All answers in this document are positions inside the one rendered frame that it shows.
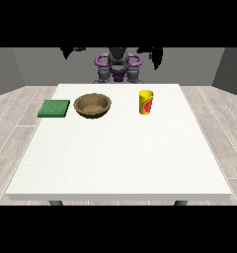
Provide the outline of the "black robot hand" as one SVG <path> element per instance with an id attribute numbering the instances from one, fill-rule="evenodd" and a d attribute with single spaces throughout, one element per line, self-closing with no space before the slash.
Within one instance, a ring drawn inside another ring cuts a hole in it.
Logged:
<path id="1" fill-rule="evenodd" d="M 149 53 L 149 58 L 152 60 L 154 69 L 157 70 L 162 63 L 163 48 L 162 47 L 139 47 L 137 53 Z"/>
<path id="2" fill-rule="evenodd" d="M 60 49 L 62 51 L 62 54 L 65 59 L 68 58 L 68 56 L 73 52 L 73 51 L 84 51 L 85 47 L 62 47 Z"/>

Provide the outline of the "yellow cup with melon print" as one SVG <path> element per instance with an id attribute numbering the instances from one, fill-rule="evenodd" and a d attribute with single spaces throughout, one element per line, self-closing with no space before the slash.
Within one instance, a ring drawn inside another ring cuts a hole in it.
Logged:
<path id="1" fill-rule="evenodd" d="M 151 90 L 141 90 L 139 92 L 139 113 L 149 115 L 153 103 L 154 93 Z"/>

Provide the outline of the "green square pad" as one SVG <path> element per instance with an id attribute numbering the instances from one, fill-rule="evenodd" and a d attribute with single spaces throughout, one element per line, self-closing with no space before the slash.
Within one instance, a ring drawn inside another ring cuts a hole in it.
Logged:
<path id="1" fill-rule="evenodd" d="M 39 118 L 64 118 L 66 116 L 69 100 L 45 100 L 38 112 Z"/>

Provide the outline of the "brown wooden bowl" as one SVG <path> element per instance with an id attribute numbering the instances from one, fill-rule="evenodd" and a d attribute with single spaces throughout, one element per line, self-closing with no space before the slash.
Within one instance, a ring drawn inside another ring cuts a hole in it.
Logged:
<path id="1" fill-rule="evenodd" d="M 110 109 L 112 101 L 103 94 L 91 93 L 77 98 L 73 104 L 75 111 L 85 119 L 98 119 Z"/>

